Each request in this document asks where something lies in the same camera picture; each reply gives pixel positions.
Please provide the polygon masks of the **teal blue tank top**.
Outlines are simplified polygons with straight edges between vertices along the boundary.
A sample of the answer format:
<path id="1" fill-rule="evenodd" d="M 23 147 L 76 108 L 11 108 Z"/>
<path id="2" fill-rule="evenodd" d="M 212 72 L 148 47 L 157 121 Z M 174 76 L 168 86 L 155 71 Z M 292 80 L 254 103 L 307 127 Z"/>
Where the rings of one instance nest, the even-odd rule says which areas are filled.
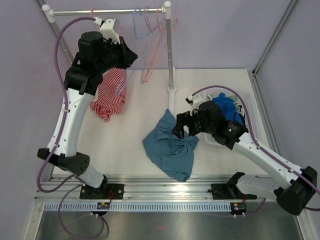
<path id="1" fill-rule="evenodd" d="M 153 164 L 176 181 L 186 182 L 192 174 L 194 150 L 200 140 L 196 136 L 179 139 L 171 133 L 175 125 L 175 117 L 166 109 L 142 144 Z"/>

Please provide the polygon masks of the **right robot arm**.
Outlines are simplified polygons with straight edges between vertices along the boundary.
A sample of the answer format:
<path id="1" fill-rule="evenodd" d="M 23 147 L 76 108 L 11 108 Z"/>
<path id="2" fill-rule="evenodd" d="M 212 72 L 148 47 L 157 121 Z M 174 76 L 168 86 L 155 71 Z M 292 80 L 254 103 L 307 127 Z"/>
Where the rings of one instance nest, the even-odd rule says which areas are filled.
<path id="1" fill-rule="evenodd" d="M 302 168 L 259 144 L 244 125 L 226 120 L 213 101 L 202 102 L 198 108 L 177 114 L 171 132 L 183 139 L 184 127 L 188 128 L 189 136 L 212 135 L 218 144 L 245 156 L 269 174 L 269 179 L 263 179 L 241 173 L 237 180 L 227 185 L 227 193 L 232 198 L 244 194 L 271 199 L 286 212 L 298 216 L 319 192 L 318 173 L 314 168 Z"/>

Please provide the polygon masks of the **bright blue tank top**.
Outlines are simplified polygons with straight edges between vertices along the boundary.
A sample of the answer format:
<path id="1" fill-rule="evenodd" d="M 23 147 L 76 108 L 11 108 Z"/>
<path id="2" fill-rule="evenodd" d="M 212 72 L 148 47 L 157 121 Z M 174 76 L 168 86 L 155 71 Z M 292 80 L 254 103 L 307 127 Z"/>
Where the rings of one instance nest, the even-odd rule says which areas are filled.
<path id="1" fill-rule="evenodd" d="M 236 121 L 245 126 L 246 120 L 237 112 L 231 96 L 232 95 L 226 96 L 225 93 L 221 92 L 217 97 L 214 97 L 212 101 L 220 107 L 227 121 Z"/>

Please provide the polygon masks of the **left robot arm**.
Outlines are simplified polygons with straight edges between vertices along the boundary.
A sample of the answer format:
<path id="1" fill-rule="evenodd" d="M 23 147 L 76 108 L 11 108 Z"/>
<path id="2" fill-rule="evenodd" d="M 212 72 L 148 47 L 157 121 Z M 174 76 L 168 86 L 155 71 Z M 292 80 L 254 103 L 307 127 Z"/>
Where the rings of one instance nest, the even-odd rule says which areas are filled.
<path id="1" fill-rule="evenodd" d="M 103 74 L 113 68 L 125 70 L 137 58 L 121 36 L 113 40 L 90 31 L 78 40 L 78 52 L 63 82 L 67 99 L 62 102 L 49 144 L 38 150 L 37 157 L 81 179 L 85 184 L 81 188 L 81 199 L 103 199 L 109 197 L 110 192 L 108 178 L 90 164 L 88 155 L 77 150 L 85 114 L 103 81 Z"/>

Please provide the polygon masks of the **red white striped tank top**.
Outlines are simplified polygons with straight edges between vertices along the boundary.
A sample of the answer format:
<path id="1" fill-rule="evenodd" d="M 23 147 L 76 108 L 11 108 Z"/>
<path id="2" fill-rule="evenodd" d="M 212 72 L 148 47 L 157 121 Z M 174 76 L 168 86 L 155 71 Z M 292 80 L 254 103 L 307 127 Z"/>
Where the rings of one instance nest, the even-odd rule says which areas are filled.
<path id="1" fill-rule="evenodd" d="M 126 69 L 112 68 L 102 75 L 102 83 L 89 107 L 104 122 L 109 122 L 112 114 L 122 111 L 127 98 L 126 83 Z"/>

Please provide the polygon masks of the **black white striped tank top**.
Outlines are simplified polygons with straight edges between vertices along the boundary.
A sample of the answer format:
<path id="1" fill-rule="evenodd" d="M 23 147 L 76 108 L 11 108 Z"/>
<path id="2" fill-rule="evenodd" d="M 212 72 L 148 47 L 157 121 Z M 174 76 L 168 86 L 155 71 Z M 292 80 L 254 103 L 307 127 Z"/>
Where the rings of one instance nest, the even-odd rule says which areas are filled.
<path id="1" fill-rule="evenodd" d="M 239 98 L 236 95 L 232 95 L 231 98 L 233 99 L 233 103 L 235 105 L 235 109 L 238 112 L 239 115 L 242 115 L 243 118 L 246 118 L 246 112 L 244 109 L 244 106 L 242 102 L 239 100 Z"/>

